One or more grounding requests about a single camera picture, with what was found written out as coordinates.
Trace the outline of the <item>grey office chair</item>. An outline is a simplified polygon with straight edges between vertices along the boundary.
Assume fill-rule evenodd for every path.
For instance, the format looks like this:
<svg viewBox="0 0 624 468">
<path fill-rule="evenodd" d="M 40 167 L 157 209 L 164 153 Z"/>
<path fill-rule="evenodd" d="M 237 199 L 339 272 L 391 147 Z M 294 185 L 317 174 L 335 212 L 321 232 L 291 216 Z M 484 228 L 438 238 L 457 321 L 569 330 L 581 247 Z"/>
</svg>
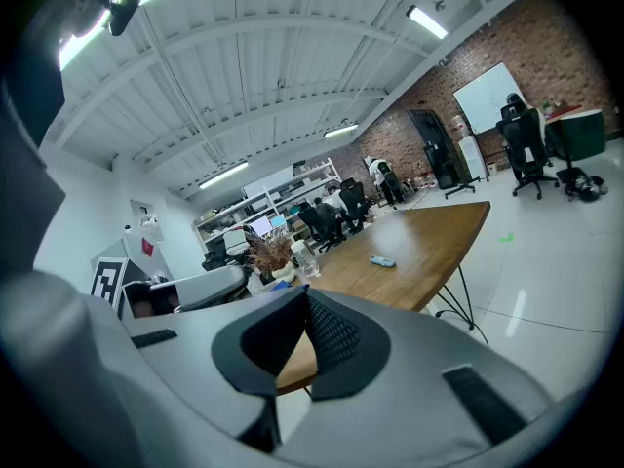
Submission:
<svg viewBox="0 0 624 468">
<path fill-rule="evenodd" d="M 225 254 L 238 262 L 244 261 L 249 254 L 250 242 L 243 227 L 228 230 L 223 234 Z"/>
</svg>

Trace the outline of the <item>clear bottle with white lid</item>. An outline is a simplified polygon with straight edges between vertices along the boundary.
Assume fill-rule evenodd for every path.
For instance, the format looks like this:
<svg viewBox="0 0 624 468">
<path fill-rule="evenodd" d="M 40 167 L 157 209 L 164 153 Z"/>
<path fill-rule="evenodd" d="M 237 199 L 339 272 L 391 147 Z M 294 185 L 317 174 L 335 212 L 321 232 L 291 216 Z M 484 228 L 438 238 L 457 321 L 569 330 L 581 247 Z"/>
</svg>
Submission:
<svg viewBox="0 0 624 468">
<path fill-rule="evenodd" d="M 291 250 L 300 270 L 307 278 L 320 275 L 320 266 L 315 259 L 315 255 L 310 251 L 304 240 L 293 242 Z"/>
</svg>

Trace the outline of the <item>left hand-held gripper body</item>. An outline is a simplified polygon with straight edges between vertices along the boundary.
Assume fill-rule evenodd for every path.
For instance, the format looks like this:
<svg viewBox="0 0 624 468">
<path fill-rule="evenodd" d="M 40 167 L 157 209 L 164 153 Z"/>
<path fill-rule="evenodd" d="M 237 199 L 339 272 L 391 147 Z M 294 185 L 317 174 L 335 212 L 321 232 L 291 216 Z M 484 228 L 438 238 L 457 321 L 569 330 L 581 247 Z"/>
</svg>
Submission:
<svg viewBox="0 0 624 468">
<path fill-rule="evenodd" d="M 152 288 L 173 279 L 157 246 L 144 238 L 121 238 L 92 259 L 91 295 L 106 300 L 122 321 L 178 311 L 175 288 Z"/>
</svg>

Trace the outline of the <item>black metal table legs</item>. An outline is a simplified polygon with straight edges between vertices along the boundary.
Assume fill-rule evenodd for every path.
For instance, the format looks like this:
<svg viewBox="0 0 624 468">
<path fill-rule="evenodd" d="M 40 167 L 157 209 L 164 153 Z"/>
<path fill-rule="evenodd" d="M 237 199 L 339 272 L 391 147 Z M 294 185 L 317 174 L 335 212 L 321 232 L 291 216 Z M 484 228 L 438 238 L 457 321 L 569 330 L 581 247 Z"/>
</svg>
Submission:
<svg viewBox="0 0 624 468">
<path fill-rule="evenodd" d="M 477 328 L 477 322 L 475 320 L 471 294 L 461 264 L 455 268 L 451 276 L 454 274 L 459 276 L 463 294 L 456 294 L 449 287 L 449 281 L 439 282 L 433 289 L 431 297 L 425 303 L 424 313 L 438 320 L 454 316 L 463 322 L 468 331 L 471 332 Z"/>
</svg>

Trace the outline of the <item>black bag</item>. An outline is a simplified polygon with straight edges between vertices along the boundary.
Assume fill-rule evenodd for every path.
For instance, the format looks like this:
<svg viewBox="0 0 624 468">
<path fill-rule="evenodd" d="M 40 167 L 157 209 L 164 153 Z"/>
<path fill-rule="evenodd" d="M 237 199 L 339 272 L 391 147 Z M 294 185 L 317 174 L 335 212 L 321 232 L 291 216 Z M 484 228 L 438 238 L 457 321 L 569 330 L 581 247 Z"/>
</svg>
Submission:
<svg viewBox="0 0 624 468">
<path fill-rule="evenodd" d="M 597 175 L 579 175 L 566 185 L 565 193 L 570 200 L 592 203 L 606 195 L 608 188 L 605 181 Z"/>
</svg>

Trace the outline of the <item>green round table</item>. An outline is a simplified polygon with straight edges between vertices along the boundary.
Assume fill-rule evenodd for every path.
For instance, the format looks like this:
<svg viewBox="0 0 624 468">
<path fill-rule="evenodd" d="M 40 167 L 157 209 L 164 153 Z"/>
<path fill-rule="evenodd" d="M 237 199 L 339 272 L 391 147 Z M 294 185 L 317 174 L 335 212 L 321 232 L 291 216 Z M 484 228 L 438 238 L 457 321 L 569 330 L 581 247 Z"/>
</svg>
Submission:
<svg viewBox="0 0 624 468">
<path fill-rule="evenodd" d="M 572 106 L 545 123 L 545 143 L 552 157 L 574 161 L 605 151 L 605 117 L 600 109 Z"/>
</svg>

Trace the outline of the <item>black mobile display stand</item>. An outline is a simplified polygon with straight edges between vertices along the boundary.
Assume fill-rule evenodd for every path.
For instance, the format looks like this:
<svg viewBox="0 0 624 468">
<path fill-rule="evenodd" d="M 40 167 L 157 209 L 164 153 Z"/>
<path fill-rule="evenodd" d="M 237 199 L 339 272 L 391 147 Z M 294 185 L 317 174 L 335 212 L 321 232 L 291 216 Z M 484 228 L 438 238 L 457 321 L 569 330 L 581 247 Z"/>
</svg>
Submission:
<svg viewBox="0 0 624 468">
<path fill-rule="evenodd" d="M 423 140 L 423 151 L 445 198 L 462 190 L 475 193 L 474 182 L 480 178 L 471 178 L 464 171 L 439 116 L 433 110 L 410 109 L 407 114 Z"/>
</svg>

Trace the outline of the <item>black office chair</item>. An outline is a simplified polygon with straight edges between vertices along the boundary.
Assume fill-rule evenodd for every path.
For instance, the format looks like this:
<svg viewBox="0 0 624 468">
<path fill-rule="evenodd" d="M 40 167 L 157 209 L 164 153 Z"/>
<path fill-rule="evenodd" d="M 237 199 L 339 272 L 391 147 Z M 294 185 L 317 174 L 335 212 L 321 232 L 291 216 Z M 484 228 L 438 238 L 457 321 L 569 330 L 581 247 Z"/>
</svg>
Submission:
<svg viewBox="0 0 624 468">
<path fill-rule="evenodd" d="M 502 119 L 496 124 L 506 145 L 508 161 L 517 176 L 517 186 L 512 195 L 528 186 L 536 189 L 536 199 L 542 199 L 542 182 L 553 182 L 560 186 L 556 177 L 544 173 L 548 156 L 541 138 L 540 119 L 535 108 L 528 108 L 521 100 L 508 103 L 501 108 Z"/>
<path fill-rule="evenodd" d="M 309 203 L 304 202 L 300 205 L 297 216 L 310 229 L 312 238 L 319 244 L 320 253 L 326 252 L 342 242 L 333 223 L 328 219 L 323 219 Z"/>
<path fill-rule="evenodd" d="M 347 216 L 353 221 L 353 233 L 364 229 L 369 205 L 364 194 L 363 184 L 350 177 L 340 183 L 339 198 L 346 207 Z"/>
</svg>

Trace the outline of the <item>person's right forearm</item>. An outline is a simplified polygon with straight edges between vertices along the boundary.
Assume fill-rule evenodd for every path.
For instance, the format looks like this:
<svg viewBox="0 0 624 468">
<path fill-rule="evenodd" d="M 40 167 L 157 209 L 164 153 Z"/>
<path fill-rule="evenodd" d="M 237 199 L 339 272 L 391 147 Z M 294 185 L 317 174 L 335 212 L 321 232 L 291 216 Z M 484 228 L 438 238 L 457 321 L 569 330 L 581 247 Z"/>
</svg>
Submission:
<svg viewBox="0 0 624 468">
<path fill-rule="evenodd" d="M 97 468 L 225 468 L 242 448 L 157 375 L 104 301 L 41 272 L 0 276 L 0 347 Z"/>
</svg>

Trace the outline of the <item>white wall box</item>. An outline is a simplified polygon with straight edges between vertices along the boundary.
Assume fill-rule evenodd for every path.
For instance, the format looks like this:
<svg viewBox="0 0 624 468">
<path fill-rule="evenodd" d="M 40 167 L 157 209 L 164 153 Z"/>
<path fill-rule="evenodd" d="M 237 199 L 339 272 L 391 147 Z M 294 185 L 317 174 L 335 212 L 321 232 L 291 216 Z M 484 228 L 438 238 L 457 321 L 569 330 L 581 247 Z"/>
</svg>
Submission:
<svg viewBox="0 0 624 468">
<path fill-rule="evenodd" d="M 163 241 L 163 231 L 154 207 L 137 200 L 131 200 L 130 206 L 133 215 L 132 230 L 150 243 Z"/>
</svg>

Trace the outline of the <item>person's torso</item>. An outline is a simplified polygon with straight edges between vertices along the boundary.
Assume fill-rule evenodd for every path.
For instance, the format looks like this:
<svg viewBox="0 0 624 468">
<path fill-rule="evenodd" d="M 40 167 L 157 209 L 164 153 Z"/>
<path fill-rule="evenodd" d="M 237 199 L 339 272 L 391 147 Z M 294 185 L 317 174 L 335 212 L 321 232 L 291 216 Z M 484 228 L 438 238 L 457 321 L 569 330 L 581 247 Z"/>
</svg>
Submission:
<svg viewBox="0 0 624 468">
<path fill-rule="evenodd" d="M 0 276 L 33 267 L 64 200 L 39 153 L 63 104 L 56 56 L 20 44 L 0 74 Z"/>
</svg>

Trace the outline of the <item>whiteboard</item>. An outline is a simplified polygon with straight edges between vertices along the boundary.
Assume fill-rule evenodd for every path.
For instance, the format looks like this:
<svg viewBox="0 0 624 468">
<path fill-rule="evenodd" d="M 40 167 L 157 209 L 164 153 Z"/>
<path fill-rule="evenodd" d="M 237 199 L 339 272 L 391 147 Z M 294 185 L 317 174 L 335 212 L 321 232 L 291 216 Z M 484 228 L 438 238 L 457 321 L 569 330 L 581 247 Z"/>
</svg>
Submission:
<svg viewBox="0 0 624 468">
<path fill-rule="evenodd" d="M 501 120 L 500 109 L 507 97 L 516 94 L 525 99 L 516 80 L 503 62 L 498 63 L 463 87 L 453 96 L 475 135 L 495 128 Z"/>
</svg>

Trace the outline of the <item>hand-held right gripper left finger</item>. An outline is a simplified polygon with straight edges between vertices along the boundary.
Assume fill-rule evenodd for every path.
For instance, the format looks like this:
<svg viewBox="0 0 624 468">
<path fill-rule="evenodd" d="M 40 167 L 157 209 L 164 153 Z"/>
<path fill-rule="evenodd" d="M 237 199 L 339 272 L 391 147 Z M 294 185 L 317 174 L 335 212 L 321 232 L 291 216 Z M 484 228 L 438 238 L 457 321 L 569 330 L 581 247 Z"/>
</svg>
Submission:
<svg viewBox="0 0 624 468">
<path fill-rule="evenodd" d="M 126 325 L 148 365 L 209 424 L 264 452 L 281 444 L 277 378 L 305 327 L 306 290 L 285 288 Z"/>
</svg>

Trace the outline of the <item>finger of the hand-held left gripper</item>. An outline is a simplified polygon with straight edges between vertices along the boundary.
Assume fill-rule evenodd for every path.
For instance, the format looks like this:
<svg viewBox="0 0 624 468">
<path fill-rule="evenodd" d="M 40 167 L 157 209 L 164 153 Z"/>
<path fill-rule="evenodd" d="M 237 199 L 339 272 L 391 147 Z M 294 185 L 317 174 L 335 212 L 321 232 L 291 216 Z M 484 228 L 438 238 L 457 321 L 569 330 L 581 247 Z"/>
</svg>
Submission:
<svg viewBox="0 0 624 468">
<path fill-rule="evenodd" d="M 153 285 L 148 294 L 151 300 L 172 300 L 176 302 L 175 308 L 191 311 L 223 301 L 245 284 L 243 268 L 226 265 L 184 279 Z"/>
</svg>

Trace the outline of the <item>white water dispenser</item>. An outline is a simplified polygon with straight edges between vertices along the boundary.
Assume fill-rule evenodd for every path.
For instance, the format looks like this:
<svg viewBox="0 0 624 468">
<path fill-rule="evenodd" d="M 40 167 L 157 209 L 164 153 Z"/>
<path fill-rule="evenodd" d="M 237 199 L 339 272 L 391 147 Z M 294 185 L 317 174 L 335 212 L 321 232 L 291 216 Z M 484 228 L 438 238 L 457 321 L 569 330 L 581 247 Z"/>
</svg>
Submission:
<svg viewBox="0 0 624 468">
<path fill-rule="evenodd" d="M 479 144 L 461 115 L 450 120 L 451 133 L 458 138 L 458 144 L 472 178 L 488 180 L 488 170 Z"/>
</svg>

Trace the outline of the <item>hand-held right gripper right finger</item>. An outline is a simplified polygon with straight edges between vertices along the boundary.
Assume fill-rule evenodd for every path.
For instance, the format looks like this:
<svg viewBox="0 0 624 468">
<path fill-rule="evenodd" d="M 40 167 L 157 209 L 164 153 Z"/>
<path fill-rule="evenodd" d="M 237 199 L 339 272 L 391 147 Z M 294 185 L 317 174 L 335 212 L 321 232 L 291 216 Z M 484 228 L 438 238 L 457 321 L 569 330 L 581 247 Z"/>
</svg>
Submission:
<svg viewBox="0 0 624 468">
<path fill-rule="evenodd" d="M 322 372 L 282 444 L 305 467 L 443 467 L 473 461 L 551 407 L 529 374 L 440 319 L 312 290 L 313 310 L 359 336 Z"/>
</svg>

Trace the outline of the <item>dried plant in white vase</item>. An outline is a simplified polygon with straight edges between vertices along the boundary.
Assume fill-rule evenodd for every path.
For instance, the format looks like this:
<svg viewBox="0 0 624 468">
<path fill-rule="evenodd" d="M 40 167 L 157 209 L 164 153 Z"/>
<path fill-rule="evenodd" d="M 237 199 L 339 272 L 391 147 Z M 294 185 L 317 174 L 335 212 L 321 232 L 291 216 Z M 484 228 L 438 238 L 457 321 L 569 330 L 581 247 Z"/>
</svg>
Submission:
<svg viewBox="0 0 624 468">
<path fill-rule="evenodd" d="M 273 232 L 264 237 L 247 234 L 246 239 L 249 243 L 246 265 L 263 283 L 271 280 L 291 283 L 294 280 L 296 273 L 289 234 Z"/>
</svg>

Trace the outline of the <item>white shelf unit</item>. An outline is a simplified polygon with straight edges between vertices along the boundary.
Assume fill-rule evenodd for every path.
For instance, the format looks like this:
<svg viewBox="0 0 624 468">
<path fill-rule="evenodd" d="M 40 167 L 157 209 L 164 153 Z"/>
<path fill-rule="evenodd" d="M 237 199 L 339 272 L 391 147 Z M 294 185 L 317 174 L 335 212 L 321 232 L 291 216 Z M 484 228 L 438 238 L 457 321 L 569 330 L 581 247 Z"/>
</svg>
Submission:
<svg viewBox="0 0 624 468">
<path fill-rule="evenodd" d="M 193 229 L 204 253 L 223 253 L 223 234 L 228 230 L 250 226 L 263 215 L 270 219 L 279 214 L 285 216 L 286 227 L 290 227 L 297 221 L 301 203 L 312 205 L 316 197 L 327 196 L 328 189 L 341 182 L 331 159 L 312 167 L 285 168 L 243 187 L 241 200 L 202 215 Z"/>
</svg>

